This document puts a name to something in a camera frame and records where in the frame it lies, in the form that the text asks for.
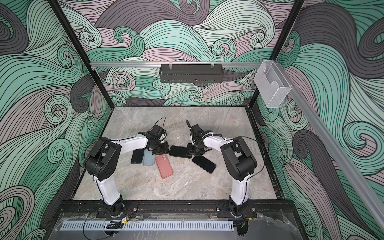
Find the light blue phone case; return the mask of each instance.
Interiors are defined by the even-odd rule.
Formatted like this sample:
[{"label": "light blue phone case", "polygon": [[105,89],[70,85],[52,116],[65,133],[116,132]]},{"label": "light blue phone case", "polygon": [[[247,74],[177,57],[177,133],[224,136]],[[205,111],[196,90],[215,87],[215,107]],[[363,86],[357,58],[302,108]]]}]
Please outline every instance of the light blue phone case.
[{"label": "light blue phone case", "polygon": [[144,151],[144,157],[143,157],[143,165],[144,166],[152,166],[155,164],[155,154],[152,154],[152,151],[145,150]]}]

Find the black smartphone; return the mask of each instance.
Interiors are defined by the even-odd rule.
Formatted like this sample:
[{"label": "black smartphone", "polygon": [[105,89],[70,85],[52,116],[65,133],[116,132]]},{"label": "black smartphone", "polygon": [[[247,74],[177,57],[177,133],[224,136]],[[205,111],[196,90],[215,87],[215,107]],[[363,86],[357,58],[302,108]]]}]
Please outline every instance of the black smartphone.
[{"label": "black smartphone", "polygon": [[186,147],[174,145],[170,147],[169,155],[172,157],[192,158],[192,155],[188,154],[188,149]]},{"label": "black smartphone", "polygon": [[143,162],[145,148],[133,150],[131,163],[140,164]]},{"label": "black smartphone", "polygon": [[216,168],[216,164],[206,159],[204,156],[195,156],[192,162],[196,163],[199,167],[212,174]]}]

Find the smartphone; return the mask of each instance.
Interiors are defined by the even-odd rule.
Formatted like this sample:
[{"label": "smartphone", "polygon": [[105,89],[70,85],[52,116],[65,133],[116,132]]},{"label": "smartphone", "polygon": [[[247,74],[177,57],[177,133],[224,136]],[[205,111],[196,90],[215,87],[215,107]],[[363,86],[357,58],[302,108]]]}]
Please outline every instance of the smartphone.
[{"label": "smartphone", "polygon": [[152,154],[151,150],[145,150],[144,151],[144,157],[143,157],[143,165],[144,166],[152,166],[155,164],[155,154]]},{"label": "smartphone", "polygon": [[136,149],[132,153],[131,163],[140,164],[143,162],[145,148]]},{"label": "smartphone", "polygon": [[216,168],[216,164],[206,159],[204,156],[195,156],[192,162],[196,163],[199,167],[212,174]]},{"label": "smartphone", "polygon": [[180,146],[171,146],[169,155],[172,157],[192,158],[192,155],[188,154],[188,148]]},{"label": "smartphone", "polygon": [[157,155],[155,157],[156,165],[159,168],[160,175],[162,178],[167,178],[173,174],[173,170],[170,166],[168,157],[166,154]]}]

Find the green swirl pattern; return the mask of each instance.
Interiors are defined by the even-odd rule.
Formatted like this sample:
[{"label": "green swirl pattern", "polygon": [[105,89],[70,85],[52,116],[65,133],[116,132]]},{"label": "green swirl pattern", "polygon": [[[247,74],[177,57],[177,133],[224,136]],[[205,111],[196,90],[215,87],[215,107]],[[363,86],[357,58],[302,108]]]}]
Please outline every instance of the green swirl pattern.
[{"label": "green swirl pattern", "polygon": [[[105,6],[103,0],[92,3],[79,0],[75,3],[61,3],[91,61],[134,61],[136,58],[136,61],[165,62],[260,62],[271,56],[280,33],[276,26],[285,20],[281,15],[292,8],[292,0],[159,0],[156,3],[146,0],[120,1],[121,8],[113,4]],[[102,45],[98,46],[100,35]],[[129,39],[127,36],[132,40],[129,46],[126,46],[125,42]],[[234,85],[224,84],[215,90],[215,97],[203,96],[196,101],[197,98],[190,98],[185,91],[176,92],[181,89],[179,85],[171,84],[169,95],[163,95],[163,88],[161,92],[152,89],[151,82],[160,78],[156,68],[97,70],[110,71],[103,79],[106,83],[116,84],[112,82],[111,71],[127,71],[134,77],[134,89],[108,89],[111,98],[115,99],[119,106],[172,103],[187,106],[244,106],[248,104],[253,93],[251,90],[238,91]],[[242,72],[253,71],[254,68],[227,70],[238,73],[231,75],[228,81],[256,87],[248,78],[242,79],[241,76]],[[196,84],[200,90],[204,89],[203,85]]]},{"label": "green swirl pattern", "polygon": [[[62,7],[78,26],[83,43],[100,46],[101,35],[94,25]],[[86,150],[97,141],[111,109],[95,94],[99,90],[93,82],[87,86],[90,90],[79,90],[89,73],[72,44],[67,44],[69,39],[46,0],[7,1],[0,8],[8,13],[8,19],[0,18],[8,31],[26,34],[18,36],[22,47],[15,43],[10,47],[18,50],[0,56],[0,193],[11,189],[14,194],[31,193],[0,202],[0,211],[14,209],[1,220],[9,224],[1,229],[0,238],[16,232],[19,240],[42,240],[52,217],[46,209],[65,197],[59,191],[63,184],[76,185],[78,179],[67,176],[79,169],[75,165],[84,164]],[[17,21],[22,24],[10,25]],[[78,112],[82,99],[88,107]]]},{"label": "green swirl pattern", "polygon": [[[384,201],[384,52],[378,50],[384,1],[306,4],[277,61]],[[256,107],[280,185],[294,200],[308,238],[384,239],[292,96],[277,109],[258,97]]]}]

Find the pink phone case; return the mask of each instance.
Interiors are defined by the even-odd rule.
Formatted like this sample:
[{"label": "pink phone case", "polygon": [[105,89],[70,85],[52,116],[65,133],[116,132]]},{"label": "pink phone case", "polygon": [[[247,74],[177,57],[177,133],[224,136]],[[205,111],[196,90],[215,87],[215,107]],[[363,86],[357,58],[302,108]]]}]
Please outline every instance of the pink phone case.
[{"label": "pink phone case", "polygon": [[156,165],[159,168],[162,178],[167,178],[173,174],[173,170],[170,166],[168,157],[166,154],[155,157]]}]

